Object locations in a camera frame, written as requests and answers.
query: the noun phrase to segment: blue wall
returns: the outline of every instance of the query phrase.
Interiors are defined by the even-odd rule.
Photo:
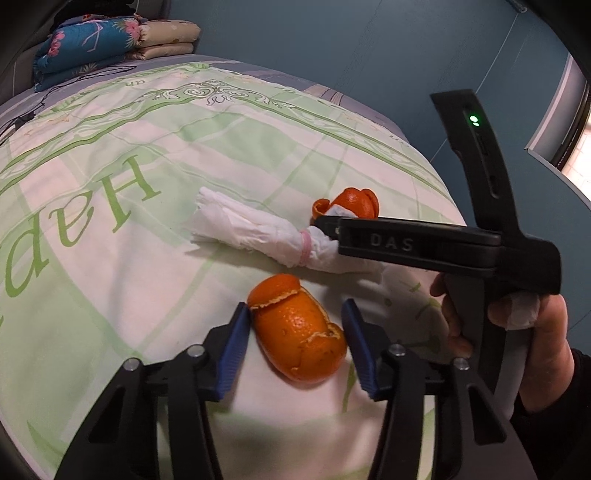
[[[579,323],[591,311],[584,289],[591,212],[523,150],[567,58],[543,22],[517,15],[504,0],[173,0],[170,18],[203,28],[199,53],[322,83],[394,120],[432,159],[469,223],[462,168],[443,143],[429,94],[477,90],[505,154],[524,231],[554,241],[563,254],[563,293],[576,325],[571,341],[591,350],[591,322]]]

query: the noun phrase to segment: orange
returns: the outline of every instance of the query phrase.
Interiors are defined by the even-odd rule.
[[[247,300],[258,341],[287,378],[309,384],[333,375],[347,353],[343,330],[289,274],[259,283]]]
[[[312,218],[316,220],[333,205],[340,205],[359,218],[377,218],[379,215],[379,202],[374,192],[369,189],[358,190],[350,187],[345,189],[332,203],[327,199],[316,200],[312,206]]]

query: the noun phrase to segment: bed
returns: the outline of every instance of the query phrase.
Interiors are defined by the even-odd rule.
[[[186,225],[201,187],[299,228],[316,199],[349,186],[372,189],[382,216],[463,224],[400,129],[339,92],[200,55],[128,65],[52,93],[0,147],[0,420],[43,480],[125,359],[172,358],[226,323],[256,283],[287,271],[258,253],[192,243]],[[12,98],[0,124],[42,98]],[[434,273],[290,271],[333,321],[352,297],[391,338],[449,360],[428,295]],[[350,358],[329,381],[299,389],[269,368],[252,335],[234,389],[209,411],[227,480],[365,479],[383,412]],[[421,480],[433,451],[430,399],[425,415]]]

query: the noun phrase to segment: green letter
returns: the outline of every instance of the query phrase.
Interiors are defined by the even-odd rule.
[[[145,202],[146,200],[150,200],[150,198],[154,198],[154,197],[156,197],[156,195],[159,195],[160,193],[162,193],[162,192],[155,192],[152,189],[152,187],[150,185],[148,185],[148,182],[146,182],[144,176],[142,175],[141,170],[139,169],[138,163],[135,161],[136,156],[137,155],[134,155],[133,157],[130,157],[124,161],[124,163],[127,162],[129,164],[129,166],[131,167],[131,170],[134,171],[135,180],[132,180],[132,181],[126,183],[125,185],[123,185],[122,187],[119,187],[118,189],[114,189],[113,183],[111,182],[111,177],[109,175],[107,175],[105,178],[100,179],[100,181],[103,183],[103,186],[105,187],[105,193],[107,195],[107,199],[109,200],[109,205],[111,206],[111,210],[113,211],[113,215],[115,215],[115,220],[117,221],[117,225],[115,226],[115,228],[113,228],[113,233],[115,233],[117,230],[119,230],[123,226],[123,224],[127,221],[129,216],[131,215],[131,212],[124,213],[123,209],[121,208],[121,205],[119,204],[119,200],[117,200],[117,194],[119,192],[121,192],[123,189],[126,189],[127,187],[133,185],[134,183],[137,183],[140,186],[140,188],[144,191],[144,193],[146,194],[145,197],[142,198],[142,202]]]
[[[39,215],[41,211],[37,212],[31,220],[33,221],[33,227],[30,230],[24,232],[20,237],[17,238],[17,241],[14,242],[14,245],[10,249],[10,253],[8,254],[8,259],[6,261],[6,293],[9,297],[16,297],[19,296],[22,291],[27,288],[29,282],[31,281],[31,277],[33,276],[33,272],[35,272],[35,276],[38,277],[41,270],[43,270],[48,264],[49,260],[42,260],[41,258],[41,227],[39,222]],[[25,238],[27,235],[32,235],[32,242],[33,242],[33,261],[31,263],[31,268],[29,269],[29,273],[25,278],[25,281],[18,287],[15,287],[12,283],[12,263],[14,261],[14,253],[17,250],[17,246],[19,242]]]
[[[74,218],[70,223],[66,223],[66,207],[69,204],[71,204],[71,202],[76,200],[78,197],[85,197],[86,198],[86,205],[84,205],[84,208],[82,209],[82,211],[78,214],[78,216],[76,218]],[[56,210],[52,210],[51,213],[49,214],[49,218],[51,218],[51,216],[57,212],[57,229],[60,232],[61,244],[64,247],[73,247],[74,245],[76,245],[78,243],[78,240],[80,240],[80,237],[84,233],[84,230],[86,230],[86,227],[88,227],[88,223],[90,222],[90,219],[92,218],[92,215],[95,212],[94,207],[90,207],[88,209],[88,213],[86,214],[86,223],[84,224],[84,227],[82,227],[82,230],[80,230],[80,233],[78,234],[78,236],[74,240],[70,240],[68,238],[69,228],[72,227],[80,219],[80,217],[82,215],[84,215],[84,212],[88,208],[88,205],[89,205],[91,199],[92,199],[92,191],[90,190],[88,192],[76,195],[74,198],[72,198],[72,200],[70,200],[68,203],[66,203],[66,206],[64,208],[58,208]]]

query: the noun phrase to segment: white bandage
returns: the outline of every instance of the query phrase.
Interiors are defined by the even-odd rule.
[[[507,330],[525,330],[534,326],[540,313],[540,296],[529,291],[518,291],[509,295],[511,314],[507,319]]]
[[[299,231],[291,222],[256,210],[206,187],[199,190],[197,211],[187,223],[194,242],[219,241],[234,248],[257,250],[280,264],[307,267],[328,273],[380,273],[384,266],[374,260],[339,254],[339,243],[322,230],[309,226]],[[333,206],[327,213],[352,216]]]

